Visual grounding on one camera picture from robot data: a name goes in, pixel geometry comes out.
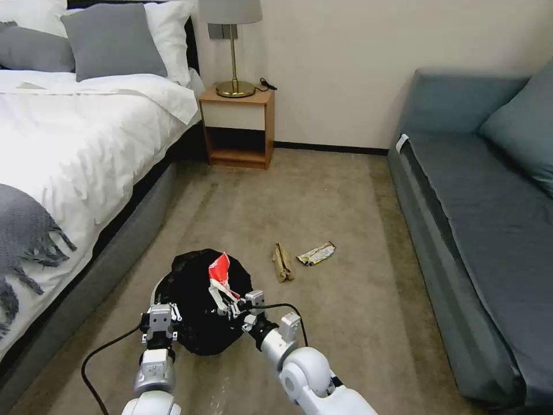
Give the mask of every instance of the wooden nightstand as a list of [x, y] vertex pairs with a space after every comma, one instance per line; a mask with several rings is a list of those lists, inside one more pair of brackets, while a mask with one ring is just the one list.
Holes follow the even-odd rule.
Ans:
[[275, 139], [274, 91], [223, 98], [214, 85], [200, 97], [200, 110], [210, 164], [269, 168]]

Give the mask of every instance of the white wall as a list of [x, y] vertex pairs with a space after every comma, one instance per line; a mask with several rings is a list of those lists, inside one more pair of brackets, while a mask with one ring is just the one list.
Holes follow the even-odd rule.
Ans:
[[[417, 67], [526, 73], [553, 56], [553, 0], [262, 4], [239, 28], [238, 77], [279, 88], [277, 141], [387, 148]], [[229, 41], [195, 23], [202, 77], [229, 79]]]

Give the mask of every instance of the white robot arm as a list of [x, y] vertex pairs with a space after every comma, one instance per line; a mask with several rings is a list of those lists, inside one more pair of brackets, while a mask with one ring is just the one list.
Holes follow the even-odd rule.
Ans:
[[[219, 311], [228, 313], [231, 323], [241, 324], [254, 338], [257, 348], [277, 372], [289, 399], [305, 415], [377, 415], [360, 394], [344, 386], [322, 353], [311, 347], [298, 348], [296, 333], [301, 320], [296, 313], [286, 314], [277, 325], [266, 318], [263, 304], [264, 294], [256, 290], [247, 294], [238, 307], [229, 304], [227, 310], [219, 307]], [[177, 339], [174, 328], [179, 318], [173, 304], [153, 305], [143, 315], [142, 341], [147, 350], [142, 355], [134, 386], [139, 397], [127, 404], [123, 415], [181, 414], [171, 394], [175, 386], [175, 354], [171, 344]]]

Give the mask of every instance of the sofa armrest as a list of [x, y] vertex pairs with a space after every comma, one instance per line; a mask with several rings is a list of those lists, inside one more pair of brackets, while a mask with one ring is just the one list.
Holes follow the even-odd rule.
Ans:
[[508, 103], [529, 76], [495, 76], [418, 69], [396, 137], [409, 131], [470, 134]]

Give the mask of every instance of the beige carpet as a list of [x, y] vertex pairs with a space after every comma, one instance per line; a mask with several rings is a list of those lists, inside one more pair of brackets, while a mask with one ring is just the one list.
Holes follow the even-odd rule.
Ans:
[[[277, 282], [274, 242], [297, 255], [328, 240], [334, 256], [310, 268], [294, 262], [297, 279]], [[83, 357], [138, 322], [175, 255], [206, 247], [239, 259], [267, 302], [295, 304], [311, 345], [380, 415], [480, 413], [456, 391], [386, 158], [277, 149], [268, 171], [180, 166], [155, 242], [12, 415], [99, 414], [79, 374]], [[214, 357], [176, 349], [183, 415], [300, 413], [249, 337]], [[141, 351], [136, 334], [90, 363], [111, 414], [132, 398]]]

